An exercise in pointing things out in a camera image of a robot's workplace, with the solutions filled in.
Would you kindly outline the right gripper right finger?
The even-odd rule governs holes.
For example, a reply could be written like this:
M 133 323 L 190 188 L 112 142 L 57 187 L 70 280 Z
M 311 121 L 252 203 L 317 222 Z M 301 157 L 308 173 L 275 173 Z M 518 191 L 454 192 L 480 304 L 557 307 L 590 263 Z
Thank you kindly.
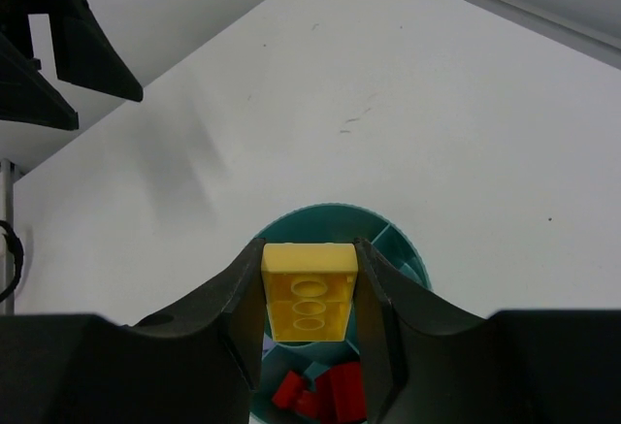
M 616 423 L 617 310 L 466 312 L 354 244 L 372 423 Z

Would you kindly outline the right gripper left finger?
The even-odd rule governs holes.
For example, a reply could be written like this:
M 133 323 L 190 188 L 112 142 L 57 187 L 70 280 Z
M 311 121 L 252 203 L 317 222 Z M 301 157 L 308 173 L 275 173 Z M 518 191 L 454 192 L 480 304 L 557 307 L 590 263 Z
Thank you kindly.
M 264 241 L 133 326 L 95 314 L 1 320 L 5 423 L 245 423 L 260 384 Z

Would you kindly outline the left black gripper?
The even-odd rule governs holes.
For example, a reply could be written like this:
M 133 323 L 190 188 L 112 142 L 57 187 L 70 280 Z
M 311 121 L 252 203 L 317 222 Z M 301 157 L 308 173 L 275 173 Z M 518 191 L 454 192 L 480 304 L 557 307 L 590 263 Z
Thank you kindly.
M 140 102 L 141 84 L 114 50 L 87 0 L 1 0 L 1 119 L 77 130 L 78 113 L 14 46 L 31 46 L 29 17 L 49 15 L 57 77 Z

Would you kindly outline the red arch lego brick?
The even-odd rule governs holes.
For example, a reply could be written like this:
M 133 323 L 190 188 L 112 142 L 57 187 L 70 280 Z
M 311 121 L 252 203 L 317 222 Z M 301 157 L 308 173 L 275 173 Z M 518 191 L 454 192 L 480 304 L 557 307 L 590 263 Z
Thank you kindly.
M 359 362 L 336 365 L 314 380 L 321 423 L 364 423 L 367 409 Z

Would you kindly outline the small red lego brick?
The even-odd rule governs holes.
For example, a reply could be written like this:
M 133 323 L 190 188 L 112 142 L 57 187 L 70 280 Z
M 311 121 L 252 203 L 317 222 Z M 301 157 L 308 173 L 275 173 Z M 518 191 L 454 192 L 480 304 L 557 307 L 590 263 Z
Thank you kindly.
M 280 409 L 297 410 L 311 396 L 307 381 L 289 371 L 272 396 L 272 403 Z

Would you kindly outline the yellow lego brick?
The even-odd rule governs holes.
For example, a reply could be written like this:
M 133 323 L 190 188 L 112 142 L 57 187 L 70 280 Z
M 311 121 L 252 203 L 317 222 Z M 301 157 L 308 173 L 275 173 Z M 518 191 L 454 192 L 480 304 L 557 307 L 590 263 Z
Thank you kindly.
M 358 260 L 352 244 L 266 244 L 261 275 L 275 342 L 342 342 Z

